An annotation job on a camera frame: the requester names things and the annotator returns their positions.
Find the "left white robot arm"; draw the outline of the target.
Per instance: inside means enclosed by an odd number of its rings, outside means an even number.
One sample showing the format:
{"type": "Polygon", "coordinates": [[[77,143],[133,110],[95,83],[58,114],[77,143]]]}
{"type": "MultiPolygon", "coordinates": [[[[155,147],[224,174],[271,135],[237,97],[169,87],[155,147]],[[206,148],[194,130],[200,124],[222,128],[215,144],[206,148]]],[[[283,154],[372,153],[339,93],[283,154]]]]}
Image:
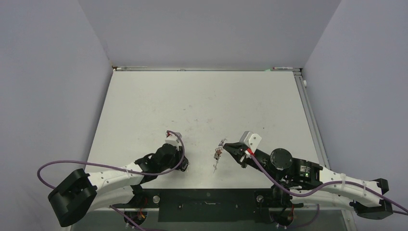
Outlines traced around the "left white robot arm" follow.
{"type": "Polygon", "coordinates": [[[48,195],[48,201],[61,227],[81,220],[96,203],[97,196],[126,186],[137,186],[174,170],[184,172],[189,162],[182,144],[163,144],[155,153],[124,166],[105,165],[103,172],[87,173],[79,168],[71,172],[48,195]]]}

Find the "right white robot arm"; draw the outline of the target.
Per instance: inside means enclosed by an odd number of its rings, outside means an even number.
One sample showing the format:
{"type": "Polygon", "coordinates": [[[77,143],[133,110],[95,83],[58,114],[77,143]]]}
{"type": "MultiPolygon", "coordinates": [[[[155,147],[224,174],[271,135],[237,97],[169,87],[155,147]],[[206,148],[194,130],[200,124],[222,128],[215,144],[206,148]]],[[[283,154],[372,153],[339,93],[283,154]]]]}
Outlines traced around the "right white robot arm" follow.
{"type": "Polygon", "coordinates": [[[270,154],[252,150],[244,143],[226,143],[223,149],[246,168],[264,173],[273,183],[271,191],[261,194],[259,206],[291,207],[303,204],[329,204],[353,210],[362,218],[380,220],[393,214],[391,202],[383,198],[388,181],[358,180],[304,159],[294,158],[283,148],[270,154]]]}

